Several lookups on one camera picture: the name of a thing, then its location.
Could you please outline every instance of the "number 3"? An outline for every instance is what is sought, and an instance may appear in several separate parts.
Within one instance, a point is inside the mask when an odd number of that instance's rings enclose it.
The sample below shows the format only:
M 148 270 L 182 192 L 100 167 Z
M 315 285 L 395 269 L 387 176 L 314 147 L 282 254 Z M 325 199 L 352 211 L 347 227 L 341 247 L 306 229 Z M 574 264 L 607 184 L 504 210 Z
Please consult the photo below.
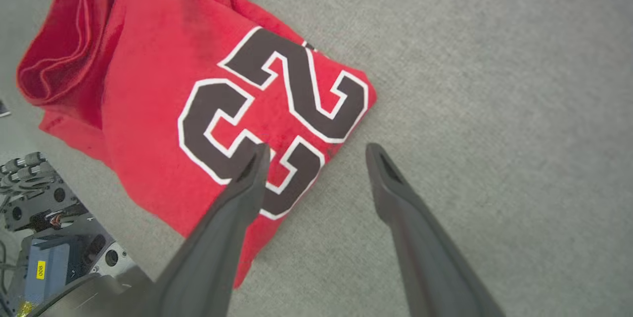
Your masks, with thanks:
M 331 92 L 339 101 L 331 112 L 321 107 L 312 53 L 260 27 L 251 30 L 219 66 L 266 90 L 278 76 L 270 69 L 275 60 L 283 64 L 283 78 L 288 107 L 308 130 L 327 143 L 345 141 L 368 105 L 367 85 L 346 71 L 341 71 Z M 218 184 L 228 184 L 250 159 L 262 141 L 243 129 L 227 148 L 212 135 L 220 119 L 233 126 L 253 103 L 253 96 L 227 79 L 197 81 L 179 117 L 181 149 Z M 276 220 L 290 211 L 317 179 L 325 156 L 301 136 L 296 136 L 280 159 L 289 170 L 282 184 L 266 183 L 260 214 Z

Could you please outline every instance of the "white outline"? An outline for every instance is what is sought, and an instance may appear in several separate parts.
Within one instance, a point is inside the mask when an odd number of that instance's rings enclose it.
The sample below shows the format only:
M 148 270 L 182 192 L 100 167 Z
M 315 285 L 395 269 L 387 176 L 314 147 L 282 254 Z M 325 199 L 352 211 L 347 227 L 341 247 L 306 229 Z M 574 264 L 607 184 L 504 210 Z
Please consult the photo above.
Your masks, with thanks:
M 196 98 L 198 89 L 200 89 L 200 87 L 202 86 L 214 85 L 217 83 L 224 83 L 226 85 L 233 87 L 235 91 L 237 91 L 239 94 L 244 96 L 244 98 L 246 98 L 246 101 L 244 102 L 242 107 L 239 109 L 235 117 L 229 116 L 226 112 L 224 112 L 221 109 L 217 110 L 217 112 L 213 114 L 213 118 L 211 119 L 211 121 L 209 122 L 209 125 L 206 127 L 206 130 L 203 133 L 204 137 L 206 137 L 208 141 L 213 146 L 215 146 L 215 148 L 217 148 L 217 150 L 219 150 L 221 153 L 226 155 L 226 157 L 233 156 L 238 146 L 242 143 L 245 137 L 248 137 L 251 141 L 255 142 L 255 144 L 262 143 L 262 140 L 259 139 L 259 137 L 255 136 L 255 134 L 250 132 L 248 129 L 242 130 L 242 132 L 240 132 L 237 135 L 235 140 L 231 143 L 231 146 L 229 146 L 228 148 L 222 145 L 219 141 L 215 140 L 215 137 L 213 137 L 213 135 L 211 134 L 213 128 L 215 128 L 215 125 L 217 125 L 218 121 L 220 121 L 220 118 L 228 121 L 233 126 L 237 126 L 239 124 L 240 119 L 242 119 L 242 117 L 246 113 L 246 110 L 248 110 L 249 107 L 251 107 L 251 104 L 253 104 L 253 100 L 255 100 L 255 97 L 251 96 L 249 92 L 244 91 L 238 85 L 236 85 L 235 83 L 231 82 L 230 80 L 226 78 L 207 78 L 205 80 L 196 81 L 196 83 L 194 84 L 194 88 L 191 91 L 191 94 L 189 94 L 189 98 L 187 99 L 185 108 L 182 110 L 181 115 L 178 117 L 178 141 L 179 141 L 179 145 L 181 149 L 185 153 L 187 153 L 187 156 L 192 161 L 194 161 L 198 166 L 200 166 L 204 171 L 206 171 L 206 173 L 208 173 L 215 180 L 215 182 L 224 185 L 231 182 L 231 179 L 220 178 L 219 175 L 217 175 L 217 173 L 215 173 L 215 171 L 213 171 L 212 168 L 209 168 L 208 166 L 206 166 L 204 162 L 198 159 L 196 155 L 194 155 L 194 153 L 192 153 L 187 148 L 187 146 L 185 145 L 184 129 L 182 127 L 182 122 L 184 121 L 184 119 L 187 117 L 187 114 L 189 113 L 189 109 L 194 101 L 194 98 Z
M 303 40 L 303 42 L 301 43 L 301 46 L 302 46 L 302 47 L 304 47 L 304 48 L 306 48 L 306 49 L 310 49 L 310 48 L 308 48 L 308 47 L 306 46 L 307 44 L 308 44 L 308 40 Z M 314 51 L 314 52 L 318 52 L 318 49 L 315 49 L 314 47 L 313 47 L 312 49 L 310 49 L 310 50 L 312 50 L 312 51 Z
M 336 138 L 336 137 L 325 136 L 323 133 L 321 133 L 318 130 L 316 130 L 316 128 L 314 128 L 303 116 L 301 116 L 294 109 L 294 99 L 292 98 L 292 92 L 290 90 L 290 78 L 289 78 L 289 75 L 288 75 L 288 59 L 285 56 L 281 55 L 277 51 L 274 51 L 272 53 L 271 57 L 264 63 L 264 65 L 262 66 L 262 70 L 265 71 L 266 73 L 268 73 L 270 76 L 266 79 L 266 81 L 264 81 L 264 83 L 262 85 L 258 85 L 256 83 L 252 82 L 251 80 L 248 80 L 246 77 L 240 75 L 239 73 L 237 73 L 237 72 L 233 71 L 232 69 L 230 69 L 230 67 L 226 66 L 226 64 L 233 59 L 235 54 L 242 48 L 242 46 L 244 46 L 244 44 L 246 44 L 246 42 L 251 38 L 251 36 L 253 36 L 254 33 L 256 31 L 258 31 L 259 29 L 261 29 L 261 28 L 262 27 L 260 27 L 260 26 L 256 26 L 255 28 L 251 29 L 244 36 L 244 38 L 242 38 L 242 40 L 240 40 L 240 42 L 237 44 L 237 46 L 228 54 L 228 56 L 226 58 L 224 58 L 224 60 L 222 60 L 222 61 L 220 61 L 218 63 L 218 66 L 221 67 L 222 69 L 226 69 L 227 71 L 229 71 L 230 73 L 234 74 L 238 78 L 241 78 L 242 80 L 246 81 L 250 85 L 252 85 L 254 87 L 257 87 L 258 89 L 264 91 L 272 83 L 272 81 L 274 81 L 279 76 L 278 73 L 276 73 L 275 71 L 271 70 L 271 65 L 273 64 L 273 62 L 275 60 L 277 60 L 277 59 L 281 60 L 282 61 L 282 65 L 283 65 L 283 80 L 284 80 L 284 84 L 285 84 L 286 97 L 288 98 L 288 108 L 289 108 L 289 111 L 291 112 L 292 116 L 294 116 L 296 119 L 298 119 L 299 122 L 301 122 L 302 125 L 304 125 L 306 128 L 308 128 L 308 130 L 310 130 L 310 132 L 312 132 L 314 135 L 316 135 L 317 137 L 319 137 L 321 140 L 325 141 L 326 143 L 342 143 L 342 142 L 344 142 L 348 138 L 348 136 L 350 136 L 350 133 L 352 132 L 354 127 L 356 127 L 357 123 L 360 121 L 362 116 L 364 116 L 364 114 L 367 112 L 367 106 L 368 106 L 368 103 L 369 103 L 369 87 L 367 86 L 367 84 L 365 82 L 363 82 L 362 80 L 360 80 L 359 78 L 357 78 L 356 76 L 352 75 L 350 72 L 342 70 L 341 73 L 339 74 L 339 76 L 337 77 L 336 81 L 334 81 L 334 84 L 332 85 L 332 87 L 330 89 L 330 92 L 335 94 L 336 96 L 338 96 L 339 100 L 337 101 L 336 105 L 334 106 L 334 109 L 332 109 L 332 112 L 327 112 L 321 106 L 321 96 L 320 96 L 319 90 L 318 90 L 317 74 L 315 72 L 315 65 L 314 65 L 314 58 L 313 58 L 313 55 L 312 55 L 312 51 L 310 51 L 310 49 L 305 48 L 305 51 L 308 54 L 308 65 L 310 67 L 310 80 L 312 82 L 312 92 L 313 92 L 314 98 L 315 98 L 315 108 L 316 108 L 316 110 L 319 113 L 323 114 L 324 116 L 328 117 L 329 119 L 334 119 L 334 117 L 336 117 L 336 115 L 338 114 L 339 110 L 341 109 L 341 106 L 343 105 L 343 102 L 345 102 L 346 98 L 348 98 L 348 96 L 345 93 L 339 91 L 339 89 L 338 89 L 338 86 L 341 84 L 341 81 L 343 80 L 344 77 L 350 78 L 350 80 L 358 83 L 358 85 L 360 85 L 362 87 L 362 93 L 363 93 L 362 111 L 358 114 L 356 120 L 354 121 L 354 124 L 350 127 L 350 130 L 348 130 L 348 132 L 345 134 L 345 137 L 343 137 L 342 139 L 339 139 L 339 138 Z
M 296 205 L 297 202 L 299 202 L 299 200 L 301 199 L 301 197 L 303 197 L 303 195 L 306 193 L 306 191 L 308 191 L 308 189 L 310 189 L 310 187 L 312 187 L 312 184 L 314 184 L 314 182 L 317 181 L 319 173 L 321 173 L 321 168 L 323 168 L 323 166 L 325 165 L 325 155 L 323 155 L 323 153 L 321 151 L 319 151 L 317 148 L 312 146 L 312 144 L 310 144 L 310 142 L 308 142 L 307 140 L 303 139 L 303 137 L 298 135 L 298 136 L 296 136 L 294 138 L 294 141 L 292 141 L 291 145 L 288 147 L 288 150 L 285 151 L 285 154 L 281 157 L 281 159 L 279 159 L 279 164 L 281 164 L 282 166 L 284 166 L 285 168 L 288 169 L 288 171 L 289 171 L 288 175 L 285 177 L 285 179 L 283 179 L 283 182 L 279 186 L 275 186 L 274 184 L 266 181 L 266 188 L 267 189 L 269 189 L 269 190 L 273 191 L 274 193 L 280 195 L 283 192 L 283 190 L 288 186 L 288 184 L 290 184 L 290 182 L 292 182 L 292 178 L 294 177 L 294 174 L 297 173 L 297 168 L 292 166 L 292 164 L 290 162 L 288 162 L 288 159 L 289 159 L 289 157 L 291 157 L 292 153 L 297 148 L 297 146 L 299 146 L 299 144 L 302 144 L 303 146 L 308 148 L 308 150 L 310 150 L 312 153 L 314 153 L 314 155 L 316 155 L 318 157 L 318 159 L 319 159 L 319 169 L 316 172 L 316 176 L 314 177 L 314 179 L 312 179 L 312 181 L 310 181 L 308 186 L 306 186 L 306 188 L 301 192 L 301 195 L 299 195 L 299 197 L 297 197 L 296 200 L 294 200 L 294 203 L 292 203 L 292 206 L 289 209 L 287 209 L 286 211 L 283 211 L 280 214 L 276 214 L 276 215 L 270 213 L 269 211 L 265 211 L 264 209 L 260 209 L 260 214 L 262 214 L 262 216 L 270 218 L 271 220 L 274 220 L 274 221 L 278 220 L 279 218 L 282 218 L 283 216 L 285 216 L 286 214 L 288 214 L 292 210 L 292 207 L 294 207 L 294 205 Z
M 249 107 L 251 107 L 251 104 L 253 104 L 253 100 L 255 100 L 255 98 L 251 96 L 249 92 L 244 91 L 244 89 L 242 89 L 239 85 L 236 85 L 235 83 L 231 82 L 230 80 L 226 78 L 208 78 L 205 80 L 196 81 L 191 93 L 189 94 L 185 107 L 182 110 L 182 113 L 180 114 L 180 116 L 178 117 L 178 139 L 179 139 L 179 146 L 181 150 L 183 150 L 187 154 L 187 157 L 190 158 L 190 160 L 192 160 L 193 162 L 195 162 L 206 173 L 208 173 L 208 175 L 212 177 L 215 182 L 224 186 L 226 184 L 229 184 L 229 182 L 231 182 L 231 179 L 220 178 L 217 175 L 217 173 L 213 171 L 212 168 L 209 168 L 206 164 L 204 164 L 203 161 L 198 159 L 196 155 L 194 155 L 194 153 L 191 152 L 191 150 L 187 148 L 187 146 L 185 145 L 184 128 L 183 128 L 183 121 L 187 117 L 189 110 L 191 108 L 191 105 L 194 99 L 196 98 L 197 92 L 200 89 L 200 87 L 206 86 L 206 85 L 214 85 L 217 83 L 224 83 L 226 85 L 229 85 L 230 87 L 235 89 L 239 94 L 244 96 L 244 98 L 246 98 L 246 101 L 244 102 L 242 107 L 240 107 L 237 114 L 235 114 L 235 116 L 233 117 L 229 116 L 226 112 L 224 112 L 221 109 L 217 110 L 217 112 L 213 114 L 213 118 L 211 119 L 211 121 L 209 122 L 209 125 L 206 127 L 206 130 L 203 133 L 204 137 L 206 137 L 207 140 L 213 146 L 215 146 L 215 148 L 217 148 L 217 150 L 219 150 L 221 153 L 226 155 L 226 157 L 233 156 L 238 146 L 242 143 L 245 137 L 248 137 L 251 141 L 255 143 L 262 143 L 262 140 L 259 139 L 259 137 L 257 137 L 255 134 L 253 134 L 247 129 L 242 130 L 242 132 L 240 132 L 237 135 L 237 137 L 235 137 L 235 139 L 233 140 L 233 142 L 228 148 L 226 148 L 226 146 L 222 145 L 219 141 L 217 141 L 215 137 L 213 137 L 213 135 L 211 134 L 213 128 L 215 128 L 215 125 L 217 125 L 217 123 L 220 121 L 221 118 L 231 123 L 231 125 L 237 126 L 239 124 L 240 119 L 242 119 L 244 114 L 246 114 L 246 111 L 249 109 Z M 310 150 L 319 158 L 319 170 L 317 171 L 314 179 L 310 181 L 310 184 L 308 184 L 308 186 L 303 190 L 303 192 L 301 192 L 301 195 L 299 195 L 299 197 L 297 197 L 296 200 L 294 200 L 294 203 L 289 209 L 287 209 L 287 211 L 284 211 L 283 213 L 280 213 L 280 214 L 272 214 L 269 211 L 260 209 L 260 214 L 262 214 L 262 216 L 265 216 L 266 218 L 269 218 L 271 220 L 278 220 L 279 218 L 282 218 L 283 216 L 285 216 L 289 211 L 291 211 L 292 207 L 294 207 L 294 205 L 296 205 L 297 202 L 299 202 L 299 200 L 301 199 L 301 197 L 303 197 L 306 191 L 308 191 L 308 189 L 312 187 L 312 184 L 314 184 L 314 182 L 317 180 L 319 173 L 321 173 L 321 168 L 323 168 L 323 166 L 325 165 L 325 155 L 323 155 L 323 153 L 321 153 L 321 151 L 319 151 L 317 148 L 312 146 L 310 142 L 308 142 L 303 137 L 298 135 L 294 138 L 294 141 L 292 141 L 291 145 L 285 151 L 285 154 L 279 160 L 279 163 L 288 169 L 289 171 L 288 175 L 283 179 L 283 182 L 279 186 L 275 186 L 274 184 L 268 182 L 267 180 L 266 181 L 267 189 L 269 189 L 270 191 L 273 191 L 277 195 L 280 195 L 283 192 L 283 190 L 288 186 L 288 184 L 290 184 L 290 182 L 292 181 L 292 178 L 294 177 L 295 173 L 297 173 L 298 169 L 292 166 L 292 164 L 288 162 L 288 159 L 294 152 L 295 148 L 299 146 L 299 144 L 302 144 L 303 146 L 308 148 L 308 150 Z M 273 160 L 273 157 L 275 157 L 275 150 L 271 149 L 271 162 Z

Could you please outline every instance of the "yellow label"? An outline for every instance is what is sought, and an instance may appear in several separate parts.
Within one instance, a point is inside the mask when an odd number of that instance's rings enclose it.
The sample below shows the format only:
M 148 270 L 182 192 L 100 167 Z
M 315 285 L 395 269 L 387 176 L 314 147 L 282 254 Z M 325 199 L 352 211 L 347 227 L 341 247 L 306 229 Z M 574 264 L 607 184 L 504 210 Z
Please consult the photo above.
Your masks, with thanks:
M 38 261 L 38 270 L 36 271 L 37 279 L 44 279 L 44 274 L 46 273 L 46 262 Z

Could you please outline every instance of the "gray carpet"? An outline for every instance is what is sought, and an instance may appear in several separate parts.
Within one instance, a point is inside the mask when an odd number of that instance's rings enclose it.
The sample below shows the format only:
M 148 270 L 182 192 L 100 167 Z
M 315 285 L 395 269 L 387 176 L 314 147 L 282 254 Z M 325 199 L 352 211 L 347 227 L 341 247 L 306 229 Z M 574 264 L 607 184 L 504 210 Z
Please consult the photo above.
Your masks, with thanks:
M 50 0 L 0 0 L 0 96 L 152 277 L 181 238 L 39 133 L 14 69 Z M 253 0 L 364 69 L 378 103 L 231 301 L 234 316 L 406 316 L 364 145 L 383 144 L 510 316 L 633 309 L 631 0 Z

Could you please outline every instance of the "red basketball jersey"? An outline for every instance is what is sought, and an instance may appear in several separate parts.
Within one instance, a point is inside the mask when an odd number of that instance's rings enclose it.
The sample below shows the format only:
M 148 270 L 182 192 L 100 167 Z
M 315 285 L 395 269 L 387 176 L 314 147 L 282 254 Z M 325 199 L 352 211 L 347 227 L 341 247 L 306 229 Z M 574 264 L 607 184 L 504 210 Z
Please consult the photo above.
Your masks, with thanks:
M 271 146 L 263 208 L 235 285 L 376 99 L 247 0 L 53 0 L 18 67 L 41 129 L 113 169 L 188 236 L 253 146 Z

